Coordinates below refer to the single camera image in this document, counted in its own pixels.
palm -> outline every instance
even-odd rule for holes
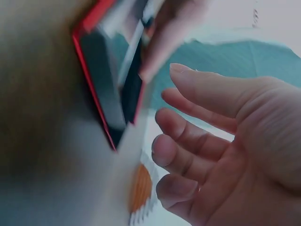
[[[195,90],[183,91],[183,83],[174,82],[186,98],[196,102],[189,93],[195,95]],[[300,188],[300,180],[294,173],[296,168],[289,171],[287,163],[292,159],[284,158],[283,149],[290,148],[291,143],[300,147],[300,143],[287,139],[285,123],[271,128],[289,115],[289,105],[278,111],[275,108],[281,100],[273,102],[271,92],[259,92],[258,97],[253,95],[258,104],[245,101],[243,96],[244,105],[233,119],[197,106],[181,93],[168,89],[162,97],[182,112],[236,137],[230,143],[197,128],[171,110],[158,111],[156,121],[164,135],[154,141],[153,159],[171,172],[157,186],[163,206],[196,226],[296,223],[293,216],[297,215],[291,206],[300,202],[290,194]],[[266,116],[270,111],[275,114]],[[275,133],[282,139],[272,142],[271,147]],[[191,180],[198,182],[200,191]]]

hand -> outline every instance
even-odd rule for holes
[[[301,91],[269,77],[238,79],[171,64],[171,106],[235,135],[209,134],[172,110],[156,122],[157,185],[168,211],[193,226],[301,225]]]
[[[184,37],[199,25],[207,0],[165,0],[148,34],[151,40],[143,54],[141,78],[149,82]]]

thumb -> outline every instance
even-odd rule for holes
[[[285,84],[269,77],[224,77],[216,73],[194,71],[180,64],[170,64],[170,76],[186,99],[229,118],[236,118],[244,105],[266,90],[280,83]]]

red phone case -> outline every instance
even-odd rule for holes
[[[99,0],[96,5],[88,12],[88,14],[85,16],[85,18],[79,23],[79,25],[73,30],[72,32],[72,39],[74,42],[74,46],[76,48],[85,78],[87,80],[89,89],[91,91],[94,103],[96,105],[96,108],[98,110],[99,116],[103,122],[103,129],[104,132],[108,138],[108,141],[110,145],[112,146],[113,150],[116,151],[117,147],[113,142],[113,139],[110,134],[110,130],[108,128],[108,124],[106,121],[106,118],[104,116],[101,103],[97,97],[97,93],[95,90],[95,86],[93,84],[93,81],[90,76],[89,69],[87,67],[85,57],[82,51],[82,48],[80,46],[80,38],[83,34],[90,33],[93,28],[101,21],[101,19],[106,15],[106,13],[110,10],[111,7],[113,7],[114,3],[116,3],[117,0]],[[142,99],[143,99],[143,93],[144,93],[144,87],[145,84],[142,82],[138,102],[135,109],[135,116],[134,119],[131,121],[132,124],[135,124],[137,115],[139,113],[139,110],[141,108]]]

smartphone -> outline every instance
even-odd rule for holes
[[[73,31],[85,78],[112,148],[135,124],[144,83],[139,77],[149,0],[100,0]]]

